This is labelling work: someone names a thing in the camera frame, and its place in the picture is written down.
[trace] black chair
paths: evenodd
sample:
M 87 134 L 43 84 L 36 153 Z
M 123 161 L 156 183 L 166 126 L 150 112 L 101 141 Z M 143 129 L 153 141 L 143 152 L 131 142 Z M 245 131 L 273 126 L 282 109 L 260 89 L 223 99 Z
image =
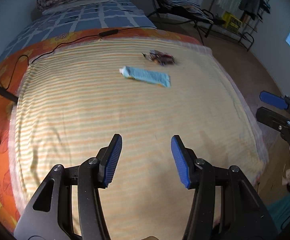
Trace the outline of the black chair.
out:
M 189 11 L 187 11 L 185 8 L 180 7 L 180 6 L 174 6 L 171 8 L 170 5 L 166 4 L 165 1 L 163 1 L 163 0 L 156 0 L 157 4 L 159 5 L 159 8 L 157 8 L 155 0 L 152 0 L 152 1 L 153 1 L 153 6 L 155 8 L 155 11 L 150 13 L 147 17 L 150 17 L 153 14 L 156 14 L 160 23 L 162 23 L 162 22 L 161 22 L 161 18 L 160 18 L 159 14 L 169 13 L 169 14 L 173 14 L 173 15 L 177 15 L 177 16 L 181 16 L 181 17 L 184 17 L 186 19 L 189 19 L 188 21 L 182 22 L 180 24 L 187 23 L 187 22 L 194 22 L 194 28 L 198 31 L 199 37 L 200 37 L 203 45 L 204 45 L 204 42 L 203 42 L 203 38 L 202 38 L 200 31 L 203 31 L 205 33 L 205 37 L 207 38 L 207 36 L 208 36 L 209 32 L 211 31 L 212 26 L 214 24 L 218 25 L 218 24 L 224 23 L 223 20 L 216 19 L 210 11 L 205 10 L 205 9 L 203 9 L 202 11 L 205 14 L 205 16 L 208 17 L 209 19 L 206 19 L 205 17 L 199 17 L 198 15 L 192 14 Z M 210 25 L 207 32 L 202 30 L 197 25 L 198 22 L 203 22 L 203 23 L 207 23 Z

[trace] yellow striped blanket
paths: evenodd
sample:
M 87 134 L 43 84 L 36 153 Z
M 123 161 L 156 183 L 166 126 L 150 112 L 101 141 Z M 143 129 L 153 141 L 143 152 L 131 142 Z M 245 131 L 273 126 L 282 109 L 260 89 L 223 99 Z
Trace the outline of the yellow striped blanket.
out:
M 172 54 L 176 64 L 146 60 L 142 52 L 150 49 Z M 125 79 L 125 65 L 168 73 L 171 88 Z M 238 165 L 251 181 L 264 166 L 237 93 L 211 55 L 164 40 L 98 40 L 56 52 L 26 72 L 15 137 L 25 199 L 52 166 L 80 165 L 114 133 L 123 137 L 122 153 L 113 182 L 100 190 L 112 240 L 182 238 L 193 191 L 178 177 L 174 134 L 214 166 Z M 79 230 L 76 194 L 73 218 Z

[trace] orange floral bedsheet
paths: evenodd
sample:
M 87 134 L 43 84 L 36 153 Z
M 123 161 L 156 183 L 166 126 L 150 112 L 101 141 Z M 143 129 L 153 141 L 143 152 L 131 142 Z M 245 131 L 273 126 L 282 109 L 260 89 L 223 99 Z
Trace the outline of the orange floral bedsheet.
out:
M 88 35 L 95 35 L 100 32 L 110 30 L 109 29 L 91 29 L 84 30 L 75 33 L 64 33 L 58 37 L 54 37 L 48 40 L 44 40 L 28 46 L 20 51 L 7 57 L 0 63 L 0 79 L 2 85 L 7 87 L 9 84 L 14 65 L 18 57 L 22 54 L 26 54 L 30 59 L 52 51 L 57 45 L 63 42 L 71 42 Z M 168 39 L 177 40 L 183 42 L 189 42 L 194 44 L 199 44 L 199 42 L 189 36 L 166 32 L 162 30 L 155 29 L 129 29 L 121 31 L 118 34 L 105 37 L 106 39 L 113 38 L 130 38 L 130 37 L 149 37 L 157 39 Z M 81 39 L 78 42 L 90 41 L 99 39 L 99 37 L 89 37 Z M 27 61 L 25 57 L 19 59 L 15 73 L 13 75 L 9 92 L 16 94 L 22 77 L 27 69 Z M 0 221 L 1 223 L 10 231 L 13 232 L 16 226 L 20 214 L 16 208 L 13 190 L 11 185 L 10 169 L 9 169 L 9 151 L 8 151 L 8 141 L 9 141 L 9 125 L 10 116 L 12 111 L 13 103 L 6 98 L 0 96 Z

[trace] blue checkered bedsheet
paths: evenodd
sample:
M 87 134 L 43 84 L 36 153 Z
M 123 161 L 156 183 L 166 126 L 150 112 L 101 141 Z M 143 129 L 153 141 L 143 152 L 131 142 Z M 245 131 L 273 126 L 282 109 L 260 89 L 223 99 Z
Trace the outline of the blue checkered bedsheet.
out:
M 155 25 L 129 0 L 78 6 L 42 16 L 32 22 L 6 47 L 0 62 L 20 49 L 63 33 L 115 27 Z

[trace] metal screw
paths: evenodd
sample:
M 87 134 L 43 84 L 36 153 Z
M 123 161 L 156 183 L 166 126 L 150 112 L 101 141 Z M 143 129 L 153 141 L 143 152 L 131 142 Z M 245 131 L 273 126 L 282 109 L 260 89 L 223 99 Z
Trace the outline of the metal screw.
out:
M 198 165 L 203 165 L 203 164 L 205 164 L 206 161 L 204 159 L 202 159 L 202 158 L 198 158 L 198 159 L 195 160 L 195 162 Z
M 236 165 L 230 166 L 230 169 L 231 169 L 233 172 L 238 172 L 238 171 L 240 171 L 240 169 L 239 169 Z
M 55 165 L 53 170 L 54 171 L 60 171 L 62 169 L 62 165 L 61 164 L 58 164 L 58 165 Z
M 90 158 L 90 159 L 88 160 L 88 163 L 89 163 L 89 164 L 96 164 L 97 162 L 98 162 L 98 159 L 95 158 L 95 157 Z

